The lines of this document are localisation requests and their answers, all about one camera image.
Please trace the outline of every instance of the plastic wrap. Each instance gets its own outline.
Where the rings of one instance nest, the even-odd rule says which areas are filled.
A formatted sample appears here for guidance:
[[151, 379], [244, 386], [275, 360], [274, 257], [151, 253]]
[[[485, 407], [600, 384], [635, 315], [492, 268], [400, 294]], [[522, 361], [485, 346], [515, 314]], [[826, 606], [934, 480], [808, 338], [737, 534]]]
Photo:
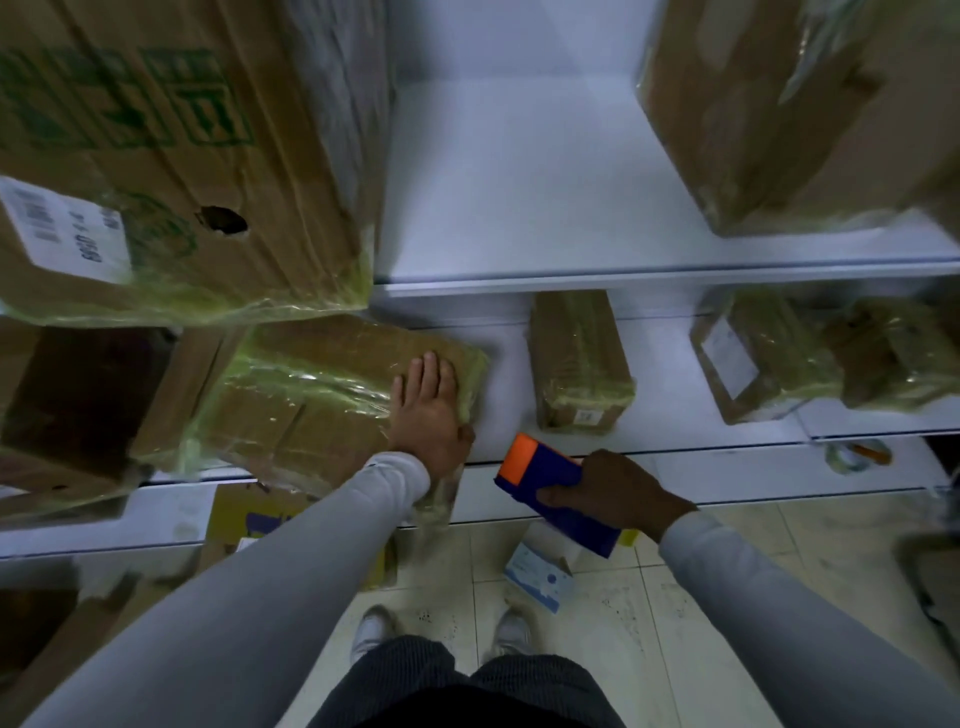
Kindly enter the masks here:
[[[393, 379], [427, 351], [453, 364], [469, 422], [488, 366], [474, 347], [349, 315], [252, 328], [189, 427], [183, 466], [219, 457], [323, 497], [387, 447]], [[455, 480], [419, 504], [430, 521], [449, 519]]]
[[633, 403], [636, 384], [606, 291], [538, 293], [529, 345], [542, 429], [602, 434]]
[[735, 291], [697, 319], [690, 341], [728, 425], [778, 420], [807, 401], [840, 396], [843, 374], [830, 350], [773, 289]]
[[128, 447], [166, 366], [159, 329], [36, 328], [0, 318], [0, 519], [117, 497], [144, 475]]
[[366, 307], [389, 126], [383, 0], [227, 5], [5, 8], [10, 315], [207, 326]]
[[666, 6], [638, 92], [720, 234], [875, 227], [956, 165], [956, 3]]
[[861, 299], [828, 323], [824, 340], [843, 367], [848, 407], [915, 412], [960, 394], [960, 353], [923, 303]]

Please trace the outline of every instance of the blue and orange box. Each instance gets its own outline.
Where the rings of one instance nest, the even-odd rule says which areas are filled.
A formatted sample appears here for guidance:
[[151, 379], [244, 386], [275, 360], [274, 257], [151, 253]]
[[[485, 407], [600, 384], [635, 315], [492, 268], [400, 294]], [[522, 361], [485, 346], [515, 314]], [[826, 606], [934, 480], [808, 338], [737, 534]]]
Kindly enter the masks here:
[[514, 500], [529, 505], [580, 546], [607, 559], [617, 541], [630, 546], [636, 532], [610, 528], [578, 511], [550, 508], [537, 500], [540, 488], [577, 485], [582, 472], [580, 465], [566, 455], [521, 432], [515, 437], [493, 482]]

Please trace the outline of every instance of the dark pants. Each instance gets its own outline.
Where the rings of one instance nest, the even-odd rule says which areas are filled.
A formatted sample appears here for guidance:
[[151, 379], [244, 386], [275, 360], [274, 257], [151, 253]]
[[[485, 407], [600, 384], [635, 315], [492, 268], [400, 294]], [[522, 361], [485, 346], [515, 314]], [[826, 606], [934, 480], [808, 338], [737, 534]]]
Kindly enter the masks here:
[[624, 728], [590, 673], [556, 655], [504, 655], [467, 677], [440, 644], [405, 635], [364, 655], [333, 689], [311, 728], [353, 728], [424, 688], [472, 685], [509, 695], [590, 728]]

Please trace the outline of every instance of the barcode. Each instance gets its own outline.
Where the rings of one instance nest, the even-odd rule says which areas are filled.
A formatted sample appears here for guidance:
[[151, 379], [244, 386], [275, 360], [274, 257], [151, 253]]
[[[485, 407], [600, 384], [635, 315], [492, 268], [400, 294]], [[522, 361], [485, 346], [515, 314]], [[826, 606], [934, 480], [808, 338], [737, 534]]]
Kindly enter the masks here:
[[26, 189], [17, 189], [16, 196], [20, 198], [24, 214], [27, 216], [27, 223], [33, 228], [34, 237], [46, 240], [48, 243], [59, 244], [60, 237], [57, 235], [57, 224], [50, 216], [43, 195], [38, 195]]

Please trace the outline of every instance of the left hand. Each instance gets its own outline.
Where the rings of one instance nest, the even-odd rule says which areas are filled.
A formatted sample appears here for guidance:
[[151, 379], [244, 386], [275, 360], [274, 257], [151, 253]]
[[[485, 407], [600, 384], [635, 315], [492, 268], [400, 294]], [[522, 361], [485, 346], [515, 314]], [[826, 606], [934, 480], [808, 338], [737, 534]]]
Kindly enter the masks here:
[[411, 361], [390, 393], [388, 448], [419, 459], [437, 483], [467, 461], [473, 440], [473, 428], [457, 422], [453, 365], [433, 352]]

